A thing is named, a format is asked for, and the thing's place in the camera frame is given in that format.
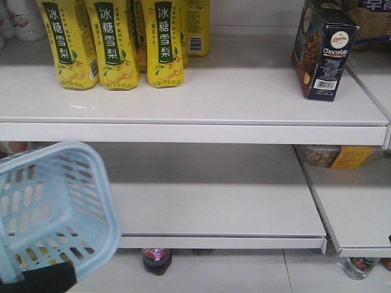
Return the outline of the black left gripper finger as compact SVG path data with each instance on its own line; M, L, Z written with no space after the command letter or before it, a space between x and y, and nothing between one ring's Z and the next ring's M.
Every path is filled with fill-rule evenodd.
M1 292L67 292L76 284L76 272L69 262L22 272L22 279L1 283Z

